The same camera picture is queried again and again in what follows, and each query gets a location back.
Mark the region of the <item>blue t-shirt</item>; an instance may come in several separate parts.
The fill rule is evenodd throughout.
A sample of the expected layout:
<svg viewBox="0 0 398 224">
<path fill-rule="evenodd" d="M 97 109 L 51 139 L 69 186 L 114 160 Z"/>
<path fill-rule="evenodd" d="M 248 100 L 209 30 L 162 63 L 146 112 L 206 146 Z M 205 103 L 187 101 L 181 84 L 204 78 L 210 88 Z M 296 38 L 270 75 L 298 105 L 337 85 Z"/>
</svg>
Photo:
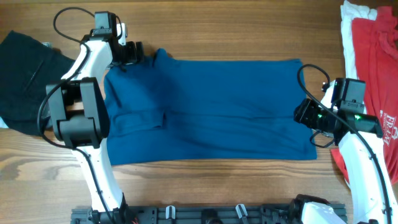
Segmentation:
<svg viewBox="0 0 398 224">
<path fill-rule="evenodd" d="M 164 49 L 104 78 L 112 165 L 185 159 L 312 160 L 294 121 L 302 63 L 191 61 Z"/>
</svg>

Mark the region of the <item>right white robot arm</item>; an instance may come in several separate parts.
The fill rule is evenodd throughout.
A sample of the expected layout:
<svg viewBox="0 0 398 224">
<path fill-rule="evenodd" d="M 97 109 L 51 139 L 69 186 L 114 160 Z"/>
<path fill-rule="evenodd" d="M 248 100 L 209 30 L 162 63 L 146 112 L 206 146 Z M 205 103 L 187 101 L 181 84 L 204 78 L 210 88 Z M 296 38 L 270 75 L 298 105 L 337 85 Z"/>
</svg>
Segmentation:
<svg viewBox="0 0 398 224">
<path fill-rule="evenodd" d="M 306 98 L 294 110 L 294 121 L 333 136 L 348 173 L 355 223 L 397 223 L 397 201 L 375 116 L 342 107 L 332 110 Z"/>
</svg>

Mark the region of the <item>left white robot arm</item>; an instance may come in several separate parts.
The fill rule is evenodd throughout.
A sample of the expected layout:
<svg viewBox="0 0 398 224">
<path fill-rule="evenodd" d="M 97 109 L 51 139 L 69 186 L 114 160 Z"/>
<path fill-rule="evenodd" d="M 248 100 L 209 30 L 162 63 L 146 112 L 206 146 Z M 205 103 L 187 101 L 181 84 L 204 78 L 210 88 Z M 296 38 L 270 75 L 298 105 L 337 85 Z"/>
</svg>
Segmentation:
<svg viewBox="0 0 398 224">
<path fill-rule="evenodd" d="M 138 61 L 136 46 L 119 27 L 94 29 L 80 42 L 80 53 L 57 84 L 46 87 L 42 103 L 49 107 L 57 146 L 71 150 L 80 163 L 91 195 L 92 223 L 138 223 L 126 203 L 109 161 L 106 140 L 110 121 L 99 82 L 114 65 Z"/>
</svg>

